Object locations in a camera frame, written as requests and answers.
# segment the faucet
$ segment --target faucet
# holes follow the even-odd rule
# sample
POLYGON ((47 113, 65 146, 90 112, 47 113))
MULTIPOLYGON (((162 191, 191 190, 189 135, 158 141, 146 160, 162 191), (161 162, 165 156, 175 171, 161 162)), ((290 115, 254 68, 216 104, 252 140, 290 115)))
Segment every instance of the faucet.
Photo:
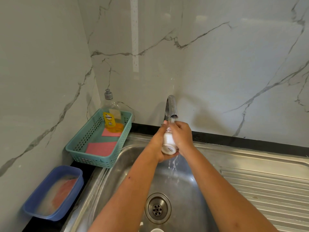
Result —
POLYGON ((166 100, 164 120, 168 121, 169 118, 178 118, 176 98, 174 95, 169 95, 168 99, 166 100))

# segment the white cup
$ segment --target white cup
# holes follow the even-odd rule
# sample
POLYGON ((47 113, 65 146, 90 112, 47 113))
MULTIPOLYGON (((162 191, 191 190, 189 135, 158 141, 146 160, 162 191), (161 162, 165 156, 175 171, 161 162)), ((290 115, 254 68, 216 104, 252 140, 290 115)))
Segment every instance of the white cup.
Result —
POLYGON ((177 146, 173 140, 171 128, 168 127, 163 136, 161 151, 166 155, 174 155, 177 152, 177 146))

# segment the stainless steel sink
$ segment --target stainless steel sink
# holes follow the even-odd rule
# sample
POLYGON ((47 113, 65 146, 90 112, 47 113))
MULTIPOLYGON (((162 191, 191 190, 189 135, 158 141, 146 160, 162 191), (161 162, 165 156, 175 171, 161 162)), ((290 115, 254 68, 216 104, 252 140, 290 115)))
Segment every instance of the stainless steel sink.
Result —
MULTIPOLYGON (((96 168, 63 231, 86 231, 150 137, 129 135, 111 169, 96 168)), ((280 231, 309 231, 309 159, 195 144, 214 167, 280 231)), ((182 156, 158 164, 140 232, 218 231, 182 156)))

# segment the black countertop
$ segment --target black countertop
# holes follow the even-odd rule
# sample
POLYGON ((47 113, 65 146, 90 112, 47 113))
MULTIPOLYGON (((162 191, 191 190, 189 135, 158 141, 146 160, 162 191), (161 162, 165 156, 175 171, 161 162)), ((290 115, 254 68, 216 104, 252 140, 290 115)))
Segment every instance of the black countertop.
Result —
MULTIPOLYGON (((159 127, 151 126, 151 125, 141 125, 141 124, 132 124, 132 128, 130 133, 137 134, 146 134, 146 135, 154 135, 159 127)), ((201 132, 192 132, 193 141, 202 142, 202 143, 210 143, 210 144, 218 144, 223 146, 230 146, 235 148, 242 149, 251 149, 262 152, 274 152, 278 154, 286 154, 286 155, 295 155, 308 157, 309 156, 309 148, 308 147, 300 147, 288 144, 280 144, 266 141, 257 141, 251 139, 223 136, 217 134, 209 134, 209 133, 201 133, 201 132)), ((66 222, 70 212, 74 208, 74 205, 82 193, 85 185, 90 179, 92 172, 95 169, 95 166, 81 164, 74 161, 71 166, 80 168, 83 171, 84 185, 74 201, 73 205, 67 212, 67 214, 61 220, 57 222, 52 222, 49 220, 35 218, 33 217, 29 223, 24 228, 23 232, 60 232, 64 223, 66 222)))

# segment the sink drain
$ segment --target sink drain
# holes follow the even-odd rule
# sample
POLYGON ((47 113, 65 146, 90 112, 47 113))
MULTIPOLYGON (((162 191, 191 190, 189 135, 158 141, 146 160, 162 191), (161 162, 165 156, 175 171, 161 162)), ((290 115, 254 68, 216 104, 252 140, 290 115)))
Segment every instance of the sink drain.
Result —
POLYGON ((163 224, 171 215, 171 203, 161 193, 155 193, 148 197, 145 205, 147 218, 155 224, 163 224))

